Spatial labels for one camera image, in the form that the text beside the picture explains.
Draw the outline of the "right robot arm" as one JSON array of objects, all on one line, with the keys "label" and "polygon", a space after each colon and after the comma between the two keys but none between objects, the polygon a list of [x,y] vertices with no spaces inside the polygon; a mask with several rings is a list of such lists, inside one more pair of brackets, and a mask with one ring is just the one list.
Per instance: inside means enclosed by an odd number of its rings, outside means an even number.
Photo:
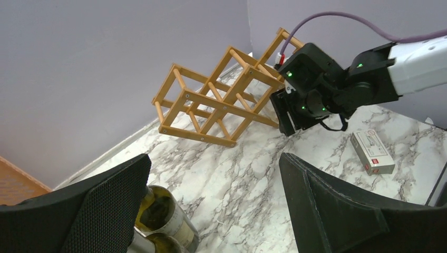
[{"label": "right robot arm", "polygon": [[387,43],[360,53],[344,69],[313,43],[305,44],[276,70],[285,87],[270,96],[286,136],[332,114],[345,131],[361,106],[393,102],[406,94],[446,83],[446,37]]}]

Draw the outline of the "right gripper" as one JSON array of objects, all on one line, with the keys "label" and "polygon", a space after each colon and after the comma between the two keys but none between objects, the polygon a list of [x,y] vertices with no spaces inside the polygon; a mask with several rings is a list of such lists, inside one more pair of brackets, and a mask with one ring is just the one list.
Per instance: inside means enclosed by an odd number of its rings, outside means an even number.
[{"label": "right gripper", "polygon": [[300,95],[297,91],[287,93],[281,89],[270,95],[270,101],[279,121],[279,130],[287,137],[318,124],[333,131],[323,121],[335,113],[335,102],[318,90]]}]

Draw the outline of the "green wine bottle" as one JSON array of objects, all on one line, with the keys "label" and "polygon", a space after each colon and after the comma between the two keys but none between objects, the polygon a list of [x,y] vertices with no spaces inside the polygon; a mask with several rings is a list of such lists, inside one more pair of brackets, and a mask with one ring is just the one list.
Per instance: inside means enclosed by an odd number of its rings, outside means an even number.
[{"label": "green wine bottle", "polygon": [[145,236],[162,233],[173,237],[186,252],[196,252],[199,236],[172,193],[157,185],[146,186],[135,227]]}]

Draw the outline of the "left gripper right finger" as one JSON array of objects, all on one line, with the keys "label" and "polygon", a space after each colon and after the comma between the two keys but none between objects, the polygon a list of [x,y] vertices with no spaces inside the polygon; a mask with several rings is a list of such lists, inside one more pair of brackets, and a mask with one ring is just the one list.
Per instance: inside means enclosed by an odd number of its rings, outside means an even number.
[{"label": "left gripper right finger", "polygon": [[446,252],[446,206],[375,194],[292,153],[279,169],[299,252]]}]

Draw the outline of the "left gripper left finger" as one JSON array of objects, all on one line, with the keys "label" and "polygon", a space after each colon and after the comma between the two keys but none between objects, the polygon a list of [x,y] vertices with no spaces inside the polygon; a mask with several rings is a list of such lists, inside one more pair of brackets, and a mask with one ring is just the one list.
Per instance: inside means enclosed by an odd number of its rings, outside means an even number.
[{"label": "left gripper left finger", "polygon": [[1,206],[1,252],[126,252],[151,160],[140,154],[62,189]]}]

